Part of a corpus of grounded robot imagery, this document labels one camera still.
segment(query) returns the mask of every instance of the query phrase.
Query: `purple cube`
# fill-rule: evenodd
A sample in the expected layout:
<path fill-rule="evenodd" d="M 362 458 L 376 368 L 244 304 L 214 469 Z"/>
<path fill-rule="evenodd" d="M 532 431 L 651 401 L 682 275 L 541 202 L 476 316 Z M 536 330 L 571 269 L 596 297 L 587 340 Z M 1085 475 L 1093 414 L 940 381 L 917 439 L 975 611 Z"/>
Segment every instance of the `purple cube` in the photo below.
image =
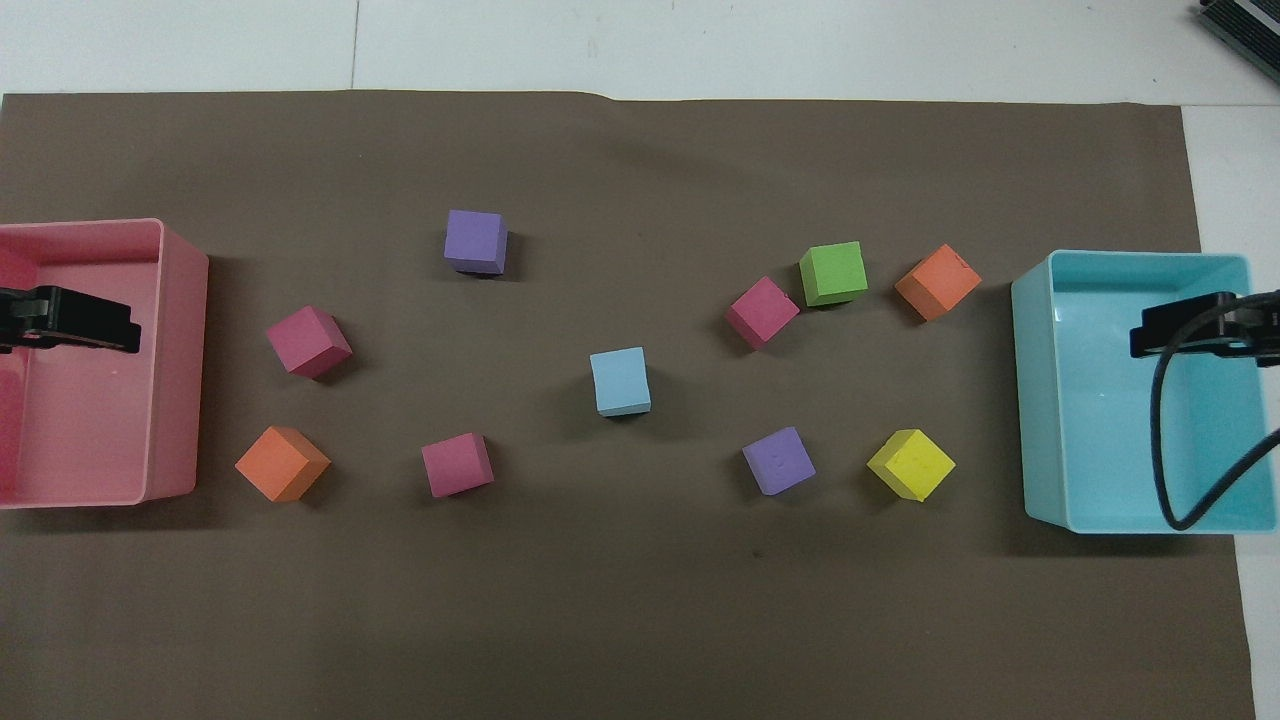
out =
<path fill-rule="evenodd" d="M 497 213 L 449 210 L 444 259 L 460 273 L 500 275 L 507 266 L 507 223 Z"/>
<path fill-rule="evenodd" d="M 778 495 L 818 473 L 795 428 L 782 428 L 753 442 L 742 448 L 742 455 L 764 495 Z"/>

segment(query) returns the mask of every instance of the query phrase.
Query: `pink bin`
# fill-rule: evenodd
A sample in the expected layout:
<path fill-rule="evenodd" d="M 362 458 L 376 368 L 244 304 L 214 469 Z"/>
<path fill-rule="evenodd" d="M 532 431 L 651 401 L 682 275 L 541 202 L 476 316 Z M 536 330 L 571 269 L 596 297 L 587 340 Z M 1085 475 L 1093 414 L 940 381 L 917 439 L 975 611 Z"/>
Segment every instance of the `pink bin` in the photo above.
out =
<path fill-rule="evenodd" d="M 196 487 L 209 258 L 156 219 L 0 225 L 0 286 L 124 302 L 137 355 L 0 355 L 0 509 L 136 505 Z"/>

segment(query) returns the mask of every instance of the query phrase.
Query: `turquoise plastic container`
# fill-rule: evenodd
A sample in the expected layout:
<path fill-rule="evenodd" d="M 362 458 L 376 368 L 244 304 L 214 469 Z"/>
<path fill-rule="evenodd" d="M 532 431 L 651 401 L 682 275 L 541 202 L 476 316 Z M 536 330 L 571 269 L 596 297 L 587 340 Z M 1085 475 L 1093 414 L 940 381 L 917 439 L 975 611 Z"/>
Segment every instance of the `turquoise plastic container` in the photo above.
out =
<path fill-rule="evenodd" d="M 1213 291 L 1248 295 L 1238 255 L 1059 250 L 1012 286 L 1027 514 L 1076 533 L 1174 533 L 1151 471 L 1156 359 L 1129 356 L 1142 310 Z M 1165 475 L 1184 515 L 1267 433 L 1262 378 L 1245 359 L 1179 355 L 1165 379 Z M 1188 533 L 1276 527 L 1270 462 Z"/>

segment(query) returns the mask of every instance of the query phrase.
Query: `block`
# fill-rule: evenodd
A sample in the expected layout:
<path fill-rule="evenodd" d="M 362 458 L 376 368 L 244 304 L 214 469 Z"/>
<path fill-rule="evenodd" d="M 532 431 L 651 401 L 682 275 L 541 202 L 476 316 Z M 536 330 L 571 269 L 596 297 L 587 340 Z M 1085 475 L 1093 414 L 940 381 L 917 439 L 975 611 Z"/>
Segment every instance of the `block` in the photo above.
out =
<path fill-rule="evenodd" d="M 351 357 L 351 345 L 333 315 L 312 305 L 289 315 L 266 331 L 284 369 L 316 379 Z"/>
<path fill-rule="evenodd" d="M 591 378 L 595 380 L 595 409 L 600 415 L 613 418 L 649 411 L 649 372 L 643 347 L 591 355 Z"/>
<path fill-rule="evenodd" d="M 760 278 L 751 290 L 730 305 L 724 319 L 733 325 L 751 350 L 759 350 L 797 314 L 800 309 L 777 283 L 769 278 Z"/>
<path fill-rule="evenodd" d="M 867 466 L 899 497 L 924 502 L 956 464 L 923 432 L 909 429 L 893 433 Z"/>
<path fill-rule="evenodd" d="M 804 301 L 809 307 L 849 302 L 867 292 L 867 269 L 859 242 L 819 245 L 800 259 Z"/>
<path fill-rule="evenodd" d="M 445 497 L 493 482 L 489 450 L 480 433 L 466 433 L 422 448 L 433 497 Z"/>
<path fill-rule="evenodd" d="M 782 428 L 753 442 L 742 448 L 742 455 L 764 495 L 778 495 L 818 473 L 795 428 Z"/>
<path fill-rule="evenodd" d="M 500 275 L 507 268 L 507 223 L 497 213 L 449 210 L 444 259 L 460 273 Z"/>
<path fill-rule="evenodd" d="M 302 497 L 329 459 L 293 428 L 271 425 L 236 462 L 236 469 L 271 502 Z"/>
<path fill-rule="evenodd" d="M 922 318 L 933 320 L 955 307 L 982 278 L 950 245 L 934 250 L 893 284 Z"/>

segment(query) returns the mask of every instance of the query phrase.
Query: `white table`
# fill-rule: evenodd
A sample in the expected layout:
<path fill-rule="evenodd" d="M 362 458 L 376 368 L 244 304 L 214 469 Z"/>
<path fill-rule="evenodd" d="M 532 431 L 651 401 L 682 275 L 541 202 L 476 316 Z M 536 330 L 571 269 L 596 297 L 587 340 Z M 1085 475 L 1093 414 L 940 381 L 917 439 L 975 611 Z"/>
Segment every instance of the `white table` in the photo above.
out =
<path fill-rule="evenodd" d="M 1201 242 L 1280 287 L 1280 85 L 1169 0 L 0 0 L 0 94 L 579 90 L 1183 105 Z M 1267 405 L 1280 421 L 1280 377 Z M 1236 542 L 1280 719 L 1280 536 Z"/>

